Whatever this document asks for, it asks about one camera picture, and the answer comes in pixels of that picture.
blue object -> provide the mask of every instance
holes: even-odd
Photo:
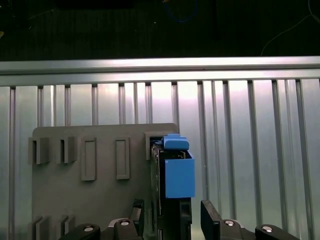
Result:
[[[165,150],[189,150],[189,142],[185,136],[169,133],[162,138],[163,149]]]
[[[166,159],[165,197],[192,198],[196,195],[195,159]]]
[[[198,0],[194,0],[194,10],[193,10],[193,13],[187,17],[186,19],[184,20],[180,20],[180,19],[177,19],[171,12],[168,4],[166,2],[163,2],[163,5],[164,5],[164,9],[166,11],[166,13],[176,22],[176,23],[186,23],[188,22],[189,20],[191,20],[195,15],[197,15],[198,13]]]

blue block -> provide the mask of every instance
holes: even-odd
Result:
[[[162,138],[163,149],[165,150],[189,150],[189,142],[185,136],[169,133]]]
[[[166,159],[165,197],[192,198],[196,195],[195,159]]]

corrugated metal wall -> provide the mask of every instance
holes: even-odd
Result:
[[[319,79],[2,86],[0,123],[1,239],[7,228],[25,239],[32,218],[36,127],[144,123],[176,123],[189,139],[193,239],[203,238],[203,199],[251,231],[270,223],[320,239]]]

aluminum rail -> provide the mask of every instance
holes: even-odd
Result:
[[[320,56],[4,61],[0,75],[316,68]]]

dark background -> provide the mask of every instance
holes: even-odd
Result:
[[[15,4],[23,6],[20,1]],[[169,6],[184,19],[195,2]],[[136,0],[124,9],[55,8],[51,0],[20,7],[32,28],[5,33],[0,61],[259,56],[270,39],[310,14],[307,0],[198,0],[196,16],[185,23],[172,20],[161,0]],[[320,17],[320,1],[311,0],[311,8]],[[308,17],[263,55],[320,55],[320,24]]]

